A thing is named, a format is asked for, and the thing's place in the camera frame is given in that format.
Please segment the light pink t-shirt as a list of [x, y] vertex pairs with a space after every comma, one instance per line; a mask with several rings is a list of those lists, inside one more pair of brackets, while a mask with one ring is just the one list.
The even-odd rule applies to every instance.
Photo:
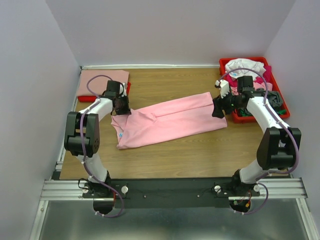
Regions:
[[112, 116], [119, 150], [139, 148], [187, 136], [220, 130], [225, 118], [213, 117], [209, 92], [174, 99]]

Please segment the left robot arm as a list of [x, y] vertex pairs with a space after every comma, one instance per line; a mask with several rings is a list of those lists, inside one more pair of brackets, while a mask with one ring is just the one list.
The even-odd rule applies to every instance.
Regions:
[[128, 84], [110, 79], [102, 94], [95, 95], [95, 101], [81, 111], [67, 114], [64, 148], [75, 156], [87, 173], [87, 182], [99, 197], [107, 197], [110, 192], [117, 195], [111, 187], [109, 171], [103, 166], [98, 150], [100, 140], [100, 121], [107, 115], [131, 114], [128, 98]]

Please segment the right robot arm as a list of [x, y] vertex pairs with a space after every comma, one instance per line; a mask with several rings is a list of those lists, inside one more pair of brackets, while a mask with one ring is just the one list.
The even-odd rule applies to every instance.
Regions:
[[218, 183], [218, 195], [243, 196], [270, 174], [289, 174], [297, 167], [302, 133], [285, 123], [270, 105], [266, 90], [255, 90], [251, 76], [239, 78], [238, 94], [232, 94], [227, 80], [217, 80], [219, 96], [213, 99], [213, 117], [222, 119], [235, 110], [247, 109], [260, 126], [263, 136], [255, 160], [237, 170], [230, 182]]

